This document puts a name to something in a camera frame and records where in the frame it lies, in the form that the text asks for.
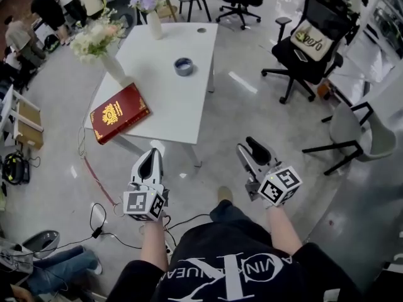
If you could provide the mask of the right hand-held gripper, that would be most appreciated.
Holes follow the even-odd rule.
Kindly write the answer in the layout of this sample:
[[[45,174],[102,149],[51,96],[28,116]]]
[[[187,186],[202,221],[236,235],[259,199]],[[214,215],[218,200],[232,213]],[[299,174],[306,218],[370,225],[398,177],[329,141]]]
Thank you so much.
[[[302,180],[292,166],[278,167],[274,150],[253,137],[246,137],[249,148],[238,143],[236,154],[246,172],[252,177],[246,183],[246,191],[252,201],[262,199],[265,206],[281,206],[302,185]],[[266,173],[260,174],[266,167]]]

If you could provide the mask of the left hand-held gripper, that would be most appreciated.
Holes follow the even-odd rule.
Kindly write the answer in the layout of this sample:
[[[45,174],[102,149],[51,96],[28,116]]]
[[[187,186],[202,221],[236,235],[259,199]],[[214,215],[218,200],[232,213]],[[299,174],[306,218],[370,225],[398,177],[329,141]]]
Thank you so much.
[[[168,206],[169,189],[161,183],[162,156],[152,148],[134,163],[128,190],[123,193],[123,213],[137,221],[158,221]]]

